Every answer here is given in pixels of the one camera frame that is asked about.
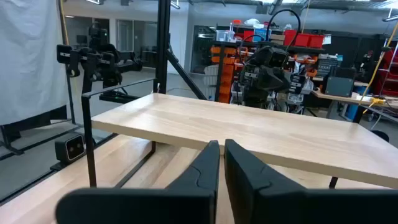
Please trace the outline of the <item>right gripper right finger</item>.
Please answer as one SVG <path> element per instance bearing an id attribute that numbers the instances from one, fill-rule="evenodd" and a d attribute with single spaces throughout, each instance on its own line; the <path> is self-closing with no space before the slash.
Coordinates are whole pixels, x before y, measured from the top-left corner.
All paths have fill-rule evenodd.
<path id="1" fill-rule="evenodd" d="M 236 223 L 397 223 L 397 191 L 307 189 L 232 139 L 225 179 Z"/>

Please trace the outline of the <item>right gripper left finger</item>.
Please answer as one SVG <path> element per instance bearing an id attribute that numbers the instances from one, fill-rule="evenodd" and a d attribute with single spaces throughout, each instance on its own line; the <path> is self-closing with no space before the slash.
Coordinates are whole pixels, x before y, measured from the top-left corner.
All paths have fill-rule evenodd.
<path id="1" fill-rule="evenodd" d="M 57 203 L 57 223 L 214 223 L 220 146 L 210 141 L 164 189 L 85 188 Z"/>

